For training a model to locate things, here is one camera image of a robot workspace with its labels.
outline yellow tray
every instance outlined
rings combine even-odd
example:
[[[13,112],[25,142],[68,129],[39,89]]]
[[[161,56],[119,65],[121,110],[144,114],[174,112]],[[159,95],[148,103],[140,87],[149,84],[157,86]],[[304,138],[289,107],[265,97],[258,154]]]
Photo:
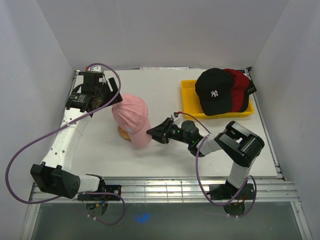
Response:
[[[245,118],[255,112],[251,99],[249,98],[248,108],[244,112],[227,112],[224,114],[207,116],[202,111],[199,97],[195,90],[195,84],[197,80],[183,80],[181,81],[181,95],[183,111],[185,113],[195,116],[197,119],[223,119],[223,118]]]

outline white table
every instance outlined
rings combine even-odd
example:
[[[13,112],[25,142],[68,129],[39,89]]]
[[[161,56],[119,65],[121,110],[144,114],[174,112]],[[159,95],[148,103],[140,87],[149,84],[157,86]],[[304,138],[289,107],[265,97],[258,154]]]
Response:
[[[173,112],[182,111],[180,82],[197,79],[204,70],[121,70],[121,94],[130,93],[142,98],[148,105],[152,127],[161,124]],[[106,78],[113,77],[106,71]],[[77,78],[76,85],[82,83]],[[256,159],[251,174],[256,177],[276,176],[276,169],[267,144],[267,138],[251,98],[255,113],[245,118],[206,119],[202,122],[214,134],[221,132],[232,120],[237,121],[260,136],[264,142],[260,156]],[[163,145],[152,140],[146,147],[135,149],[129,141],[122,139],[107,107],[92,117],[80,139],[71,172],[77,175],[96,174],[105,177],[195,177],[195,157],[187,145],[171,140]],[[197,124],[200,133],[206,131]],[[227,177],[233,161],[223,150],[211,153],[199,161],[202,177]]]

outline black cap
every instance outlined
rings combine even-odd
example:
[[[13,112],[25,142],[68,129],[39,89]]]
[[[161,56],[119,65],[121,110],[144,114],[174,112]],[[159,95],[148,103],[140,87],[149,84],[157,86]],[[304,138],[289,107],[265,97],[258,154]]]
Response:
[[[208,69],[199,76],[195,83],[195,92],[205,115],[213,116],[232,111],[233,85],[232,76],[219,68]]]

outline pink cap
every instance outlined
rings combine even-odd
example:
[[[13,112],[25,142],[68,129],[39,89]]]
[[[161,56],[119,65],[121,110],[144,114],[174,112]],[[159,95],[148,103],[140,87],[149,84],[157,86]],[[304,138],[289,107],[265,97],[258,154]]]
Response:
[[[143,148],[152,139],[147,134],[147,130],[151,129],[147,104],[132,94],[123,94],[122,98],[121,102],[112,106],[114,120],[128,133],[136,148]]]

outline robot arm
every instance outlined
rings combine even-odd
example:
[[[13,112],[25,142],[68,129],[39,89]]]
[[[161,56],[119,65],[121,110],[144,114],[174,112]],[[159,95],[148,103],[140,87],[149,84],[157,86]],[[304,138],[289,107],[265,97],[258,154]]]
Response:
[[[170,139],[186,143],[190,153],[195,156],[204,137],[199,134],[199,129],[191,120],[184,121],[181,127],[178,127],[178,118],[178,113],[175,112],[147,133],[161,144],[169,143]],[[231,121],[217,136],[207,135],[199,157],[221,149],[231,157],[233,164],[225,185],[232,196],[248,177],[256,157],[264,146],[265,143],[259,136],[239,123]]]
[[[118,91],[115,79],[109,79],[111,90],[107,81],[103,80],[105,77],[103,72],[80,71],[78,76],[83,76],[83,84],[76,86],[69,95],[61,123],[61,126],[68,127],[57,133],[41,164],[34,164],[30,170],[42,192],[70,199],[77,193],[104,192],[106,186],[99,176],[76,176],[70,173],[80,137],[92,115],[72,124],[69,122],[105,105]],[[122,97],[119,94],[110,105],[121,101]]]

